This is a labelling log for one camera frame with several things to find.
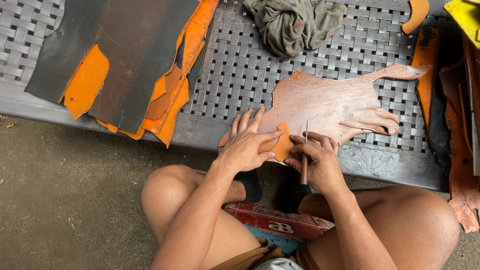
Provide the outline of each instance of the thigh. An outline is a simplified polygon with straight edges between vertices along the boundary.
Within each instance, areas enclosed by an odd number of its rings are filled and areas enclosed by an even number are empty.
[[[363,214],[398,269],[441,269],[459,234],[447,202],[430,191],[405,186],[372,195],[378,200]],[[335,227],[307,248],[320,269],[344,268]]]
[[[142,207],[158,245],[204,175],[205,172],[187,166],[170,165],[148,177],[142,191]],[[258,247],[257,239],[240,221],[220,210],[212,243],[201,269],[210,269]]]

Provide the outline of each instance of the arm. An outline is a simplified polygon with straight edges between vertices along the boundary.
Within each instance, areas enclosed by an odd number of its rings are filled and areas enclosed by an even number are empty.
[[[250,126],[248,120],[253,110],[245,112],[241,119],[235,118],[224,150],[173,220],[150,269],[192,270],[201,266],[233,177],[240,171],[258,168],[275,156],[272,151],[258,154],[260,144],[283,134],[281,130],[257,133],[263,112],[264,107],[261,107]]]
[[[308,166],[308,184],[322,193],[332,211],[345,269],[392,269],[397,267],[390,254],[363,215],[353,193],[343,179],[336,158],[338,144],[332,138],[314,132],[308,141],[292,136],[298,143],[291,153],[305,153],[312,162]],[[300,171],[301,162],[287,159],[286,163]]]

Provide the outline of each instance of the wooden handle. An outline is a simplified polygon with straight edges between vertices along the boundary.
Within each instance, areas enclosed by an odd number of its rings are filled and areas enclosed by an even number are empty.
[[[301,157],[300,184],[306,185],[308,179],[308,156],[303,154]]]

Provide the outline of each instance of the woven metal table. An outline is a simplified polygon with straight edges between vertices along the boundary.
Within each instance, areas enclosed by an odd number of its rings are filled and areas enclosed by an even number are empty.
[[[410,64],[417,32],[401,31],[409,19],[407,1],[338,2],[348,6],[347,18],[325,45],[281,58],[263,48],[241,0],[220,0],[200,59],[205,62],[202,78],[178,114],[172,144],[216,151],[235,115],[262,104],[270,109],[275,85],[296,70],[347,79],[393,63]],[[66,107],[23,92],[43,39],[60,24],[64,4],[0,0],[0,114],[108,132],[88,115],[74,121]],[[442,4],[431,6],[424,24],[439,27],[447,20]],[[368,133],[347,141],[339,149],[343,173],[447,191],[445,171],[428,143],[416,81],[380,79],[374,89],[381,106],[399,116],[400,129],[393,136]],[[143,138],[159,141],[151,133]]]

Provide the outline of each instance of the crate logo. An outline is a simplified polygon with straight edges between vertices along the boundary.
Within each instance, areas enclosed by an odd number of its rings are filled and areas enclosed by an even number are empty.
[[[272,230],[284,232],[284,233],[293,233],[292,226],[288,224],[284,224],[276,221],[270,221],[270,223],[274,223],[274,224],[268,225],[268,227],[270,227],[270,229]]]

